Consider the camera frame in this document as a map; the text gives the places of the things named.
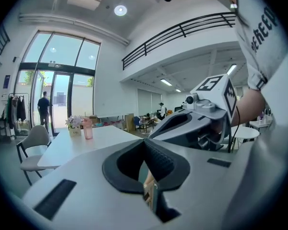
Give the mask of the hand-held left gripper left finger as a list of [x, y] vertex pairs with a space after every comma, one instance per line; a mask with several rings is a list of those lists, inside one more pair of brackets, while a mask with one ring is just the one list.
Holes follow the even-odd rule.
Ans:
[[118, 191], [127, 194], [143, 194], [139, 182], [144, 162], [144, 141], [138, 140], [109, 155], [102, 164], [105, 179]]

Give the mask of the person's left hand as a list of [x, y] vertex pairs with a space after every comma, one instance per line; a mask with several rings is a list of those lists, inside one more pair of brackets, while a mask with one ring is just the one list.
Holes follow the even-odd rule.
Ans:
[[147, 178], [143, 184], [143, 187], [144, 187], [144, 201], [148, 204], [150, 209], [153, 209], [155, 186], [156, 186], [155, 179], [150, 170], [148, 170]]

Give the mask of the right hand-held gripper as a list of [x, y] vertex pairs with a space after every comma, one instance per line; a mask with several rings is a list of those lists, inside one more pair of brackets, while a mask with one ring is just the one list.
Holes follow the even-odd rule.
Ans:
[[186, 96], [182, 109], [160, 121], [149, 138], [217, 151], [231, 134], [236, 104], [237, 97], [227, 74], [207, 77]]

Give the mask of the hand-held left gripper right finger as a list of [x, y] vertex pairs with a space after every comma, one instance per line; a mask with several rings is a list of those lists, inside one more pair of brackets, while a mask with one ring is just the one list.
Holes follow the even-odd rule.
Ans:
[[144, 161], [157, 182], [156, 216], [168, 222], [180, 216], [180, 212], [168, 206], [164, 192], [180, 188], [190, 174], [190, 164], [183, 156], [148, 139], [144, 145]]

